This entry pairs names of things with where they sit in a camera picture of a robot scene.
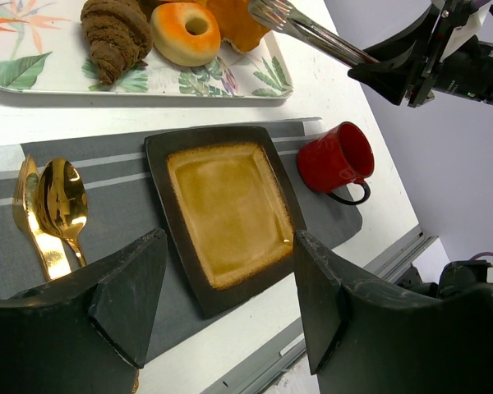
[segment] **floral tray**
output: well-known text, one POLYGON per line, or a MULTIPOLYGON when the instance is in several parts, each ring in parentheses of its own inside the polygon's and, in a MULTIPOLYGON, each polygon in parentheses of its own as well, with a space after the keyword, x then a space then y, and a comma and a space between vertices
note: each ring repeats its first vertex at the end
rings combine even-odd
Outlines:
POLYGON ((147 67, 97 81, 82 38, 85 0, 0 0, 0 89, 38 94, 152 94, 286 99, 293 84, 274 34, 246 55, 223 44, 202 67, 173 65, 153 49, 147 67))

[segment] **plate rim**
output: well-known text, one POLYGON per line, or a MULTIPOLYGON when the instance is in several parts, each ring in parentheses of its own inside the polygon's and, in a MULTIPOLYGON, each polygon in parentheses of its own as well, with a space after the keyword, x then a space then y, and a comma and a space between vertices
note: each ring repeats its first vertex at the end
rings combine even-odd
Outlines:
POLYGON ((250 142, 258 144, 267 157, 287 206, 293 230, 306 229, 305 219, 296 194, 272 143, 269 132, 261 126, 211 126, 165 132, 145 138, 145 152, 151 177, 159 195, 163 215, 168 225, 168 234, 175 245, 201 309, 206 317, 239 306, 251 297, 273 286, 294 271, 294 252, 278 262, 264 268, 244 282, 228 289, 218 290, 210 285, 196 249, 191 242, 187 225, 182 217, 177 197, 171 185, 167 158, 170 154, 209 145, 250 142))

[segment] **pastry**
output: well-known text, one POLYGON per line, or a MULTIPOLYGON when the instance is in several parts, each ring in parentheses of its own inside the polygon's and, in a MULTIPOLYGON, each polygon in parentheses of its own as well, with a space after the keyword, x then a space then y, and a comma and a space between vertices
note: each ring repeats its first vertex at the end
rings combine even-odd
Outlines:
POLYGON ((219 25, 221 38, 239 53, 247 53, 260 44, 270 29, 255 21, 248 11, 249 0, 181 0, 208 8, 219 25))
POLYGON ((81 22, 103 84, 112 85, 152 49, 150 27, 137 0, 88 0, 81 22))
POLYGON ((146 20, 150 21, 154 9, 164 3, 161 0, 139 0, 139 4, 141 5, 141 10, 146 15, 146 20))
POLYGON ((208 0, 140 0, 141 5, 145 5, 147 7, 156 8, 161 4, 165 4, 166 2, 194 2, 195 4, 199 4, 200 6, 206 7, 206 3, 208 0))
POLYGON ((179 66, 203 66, 221 46, 217 21, 199 4, 163 4, 155 8, 150 24, 155 47, 179 66))

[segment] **black mug handle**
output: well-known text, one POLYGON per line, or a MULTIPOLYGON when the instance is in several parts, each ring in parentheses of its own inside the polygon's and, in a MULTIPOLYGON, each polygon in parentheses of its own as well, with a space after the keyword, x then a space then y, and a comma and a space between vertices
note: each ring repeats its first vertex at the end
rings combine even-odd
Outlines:
POLYGON ((346 199, 342 199, 341 197, 338 197, 337 195, 335 195, 332 192, 331 193, 327 193, 327 195, 331 199, 334 199, 334 200, 338 201, 341 204, 345 204, 345 205, 359 205, 359 204, 363 204, 363 203, 365 203, 369 199, 369 197, 371 197, 371 188, 369 187, 369 185, 365 181, 358 181, 358 182, 354 182, 354 183, 356 185, 360 185, 363 188, 364 195, 363 195, 362 199, 360 199, 359 201, 348 201, 346 199))

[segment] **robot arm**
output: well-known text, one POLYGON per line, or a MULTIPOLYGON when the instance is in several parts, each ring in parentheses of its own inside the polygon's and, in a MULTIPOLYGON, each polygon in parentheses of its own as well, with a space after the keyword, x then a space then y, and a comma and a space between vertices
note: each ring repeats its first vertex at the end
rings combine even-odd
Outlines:
POLYGON ((432 0, 404 31, 365 50, 365 62, 349 76, 395 105, 416 108, 434 99, 434 90, 493 105, 493 44, 477 32, 491 0, 432 0))

